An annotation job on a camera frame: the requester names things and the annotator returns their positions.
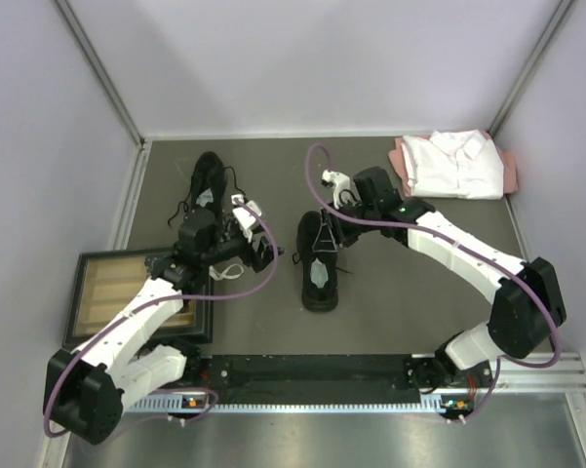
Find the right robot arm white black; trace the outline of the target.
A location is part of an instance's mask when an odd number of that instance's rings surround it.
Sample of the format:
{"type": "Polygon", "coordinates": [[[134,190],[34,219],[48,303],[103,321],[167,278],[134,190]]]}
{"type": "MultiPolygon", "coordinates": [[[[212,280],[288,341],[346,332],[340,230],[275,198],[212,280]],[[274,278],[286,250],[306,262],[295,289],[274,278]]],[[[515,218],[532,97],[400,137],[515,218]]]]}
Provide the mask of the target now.
{"type": "Polygon", "coordinates": [[[555,268],[544,258],[526,261],[503,253],[429,203],[402,199],[380,167],[354,176],[325,170],[321,182],[332,192],[332,201],[322,209],[327,225],[320,231],[328,245],[348,247],[362,234],[378,231],[444,265],[490,304],[488,320],[451,337],[435,352],[433,385],[458,385],[476,365],[499,357],[522,360],[554,339],[566,321],[555,268]]]}

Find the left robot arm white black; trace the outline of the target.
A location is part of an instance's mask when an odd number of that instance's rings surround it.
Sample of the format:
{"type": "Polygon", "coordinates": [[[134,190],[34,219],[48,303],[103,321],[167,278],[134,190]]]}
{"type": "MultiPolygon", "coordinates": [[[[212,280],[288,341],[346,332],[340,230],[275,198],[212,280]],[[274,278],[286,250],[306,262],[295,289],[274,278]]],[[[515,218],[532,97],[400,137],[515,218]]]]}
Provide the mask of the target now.
{"type": "Polygon", "coordinates": [[[212,212],[196,208],[170,252],[151,261],[136,296],[89,340],[53,355],[43,404],[47,437],[71,433],[97,445],[142,398],[173,381],[187,387],[199,380],[200,361],[182,349],[158,345],[144,357],[137,353],[184,306],[210,300],[202,288],[211,266],[237,257],[256,272],[276,271],[280,252],[261,208],[242,197],[233,205],[226,228],[212,212]]]}

